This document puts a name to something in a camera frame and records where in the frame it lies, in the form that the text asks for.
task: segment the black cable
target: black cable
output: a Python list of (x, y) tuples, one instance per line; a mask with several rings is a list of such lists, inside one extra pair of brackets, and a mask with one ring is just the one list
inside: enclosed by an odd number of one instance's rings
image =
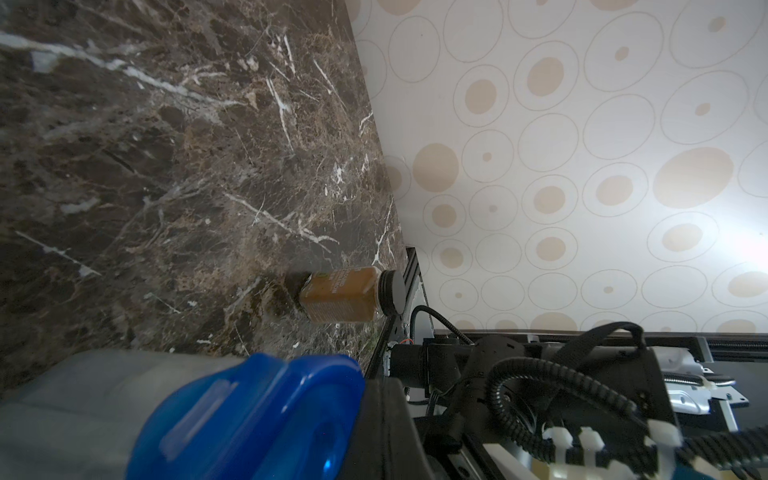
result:
[[(515, 357), (502, 360), (488, 374), (485, 384), (487, 405), (511, 439), (539, 461), (554, 462), (554, 443), (528, 431), (522, 422), (504, 408), (502, 388), (511, 379), (530, 379), (557, 386), (619, 418), (647, 428), (637, 414), (634, 402), (583, 373), (542, 359)], [(722, 432), (684, 439), (683, 446), (676, 453), (689, 464), (698, 456), (721, 470), (768, 462), (768, 425), (741, 432)], [(584, 450), (578, 446), (569, 448), (565, 460), (572, 465), (583, 465)], [(638, 474), (653, 473), (657, 469), (656, 448), (653, 446), (621, 452), (596, 452), (597, 466), (607, 468), (611, 460), (624, 463)]]
[(451, 330), (451, 332), (458, 337), (459, 340), (466, 343), (467, 345), (475, 345), (469, 337), (467, 337), (464, 333), (462, 333), (461, 330), (457, 329), (453, 323), (450, 323), (448, 319), (446, 319), (443, 315), (441, 315), (437, 310), (433, 309), (430, 306), (426, 305), (417, 305), (412, 311), (411, 311), (411, 329), (410, 329), (410, 339), (414, 342), (416, 341), (415, 338), (415, 320), (416, 320), (416, 314), (418, 312), (427, 312), (429, 315), (434, 316), (440, 323), (445, 325), (446, 328)]
[(432, 391), (432, 393), (429, 394), (429, 403), (427, 403), (427, 413), (426, 416), (431, 417), (435, 414), (435, 406), (437, 405), (437, 398), (440, 396), (439, 393), (437, 393), (437, 390)]

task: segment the circle pattern wallpaper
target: circle pattern wallpaper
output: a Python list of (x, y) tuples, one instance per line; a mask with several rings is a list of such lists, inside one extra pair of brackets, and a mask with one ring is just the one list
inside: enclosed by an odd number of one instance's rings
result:
[(766, 0), (344, 4), (430, 306), (768, 333)]

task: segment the marble countertop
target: marble countertop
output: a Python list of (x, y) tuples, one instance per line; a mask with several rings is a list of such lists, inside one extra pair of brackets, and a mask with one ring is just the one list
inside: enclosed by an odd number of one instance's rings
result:
[(311, 271), (403, 269), (344, 2), (72, 0), (0, 13), (0, 392), (74, 353), (345, 353)]

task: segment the blue plastic lid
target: blue plastic lid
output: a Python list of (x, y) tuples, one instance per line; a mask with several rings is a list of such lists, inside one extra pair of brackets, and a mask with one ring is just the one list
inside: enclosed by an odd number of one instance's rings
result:
[(178, 389), (141, 430), (127, 480), (335, 478), (365, 380), (344, 355), (257, 353)]

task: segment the sauce jar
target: sauce jar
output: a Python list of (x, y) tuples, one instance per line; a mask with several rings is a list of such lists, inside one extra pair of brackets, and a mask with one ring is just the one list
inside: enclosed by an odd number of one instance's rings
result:
[(299, 302), (315, 323), (372, 322), (380, 314), (399, 315), (406, 308), (406, 283), (398, 270), (375, 266), (313, 273)]

